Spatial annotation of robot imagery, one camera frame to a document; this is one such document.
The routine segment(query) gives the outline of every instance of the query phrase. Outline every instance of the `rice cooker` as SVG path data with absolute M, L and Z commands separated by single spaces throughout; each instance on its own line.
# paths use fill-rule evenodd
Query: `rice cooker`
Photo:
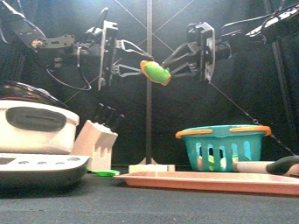
M 69 154 L 78 121 L 48 92 L 0 80 L 0 153 Z

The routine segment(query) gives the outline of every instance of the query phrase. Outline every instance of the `black backdrop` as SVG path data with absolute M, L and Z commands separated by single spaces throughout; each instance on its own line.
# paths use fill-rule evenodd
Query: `black backdrop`
M 161 62 L 185 41 L 185 28 L 191 23 L 207 22 L 216 31 L 231 22 L 265 15 L 260 0 L 153 0 L 152 52 Z M 277 8 L 280 1 L 272 1 Z M 297 1 L 285 1 L 287 5 Z M 145 0 L 34 0 L 21 1 L 24 15 L 40 27 L 48 38 L 68 33 L 76 38 L 97 21 L 104 7 L 109 8 L 106 20 L 117 23 L 118 39 L 127 39 L 145 49 L 147 4 Z M 289 95 L 291 123 L 297 127 L 297 37 L 283 39 L 281 59 L 284 62 L 285 89 Z M 114 165 L 137 164 L 145 157 L 145 77 L 113 77 L 112 86 L 97 91 L 77 92 L 56 83 L 40 69 L 33 59 L 25 58 L 22 71 L 14 77 L 13 64 L 22 62 L 17 50 L 1 43 L 1 77 L 17 79 L 37 88 L 44 88 L 69 106 L 80 116 L 81 125 L 90 118 L 97 103 L 113 107 L 125 115 L 116 130 L 118 137 L 113 147 Z M 137 60 L 121 59 L 121 64 L 139 66 Z M 84 67 L 89 80 L 97 75 L 94 67 Z M 84 83 L 74 67 L 62 68 L 58 77 L 74 86 Z M 217 61 L 212 83 L 233 102 L 271 129 L 283 143 L 297 151 L 295 133 L 289 130 L 284 98 L 271 45 L 263 49 L 241 52 L 231 59 Z M 188 165 L 184 142 L 175 139 L 179 130 L 205 125 L 252 124 L 236 106 L 212 85 L 199 83 L 192 77 L 172 80 L 168 86 L 152 85 L 152 158 L 161 164 Z M 263 160 L 275 160 L 289 155 L 273 139 L 263 140 Z

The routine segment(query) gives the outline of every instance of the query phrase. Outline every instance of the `basket handle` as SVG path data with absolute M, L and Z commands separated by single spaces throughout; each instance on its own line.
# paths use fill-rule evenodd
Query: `basket handle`
M 243 131 L 264 131 L 265 136 L 271 135 L 271 129 L 267 126 L 248 126 L 248 127 L 239 127 L 239 128 L 231 128 L 229 132 L 243 132 Z
M 177 131 L 175 134 L 176 138 L 181 138 L 183 136 L 188 135 L 201 135 L 201 134 L 209 134 L 212 133 L 212 129 L 188 129 Z

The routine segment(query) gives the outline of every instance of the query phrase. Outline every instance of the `green object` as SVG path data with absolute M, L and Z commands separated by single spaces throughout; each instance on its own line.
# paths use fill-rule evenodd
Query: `green object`
M 92 171 L 92 173 L 94 173 L 100 177 L 113 177 L 113 176 L 118 175 L 120 171 L 98 170 L 98 171 Z
M 160 67 L 155 61 L 141 61 L 140 64 L 141 70 L 147 78 L 161 85 L 167 85 L 172 76 L 168 69 Z

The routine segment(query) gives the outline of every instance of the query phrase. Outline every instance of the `black table surface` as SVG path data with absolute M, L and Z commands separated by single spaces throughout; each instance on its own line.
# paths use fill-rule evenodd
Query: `black table surface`
M 128 186 L 86 173 L 72 187 L 2 189 L 0 223 L 299 223 L 299 198 Z

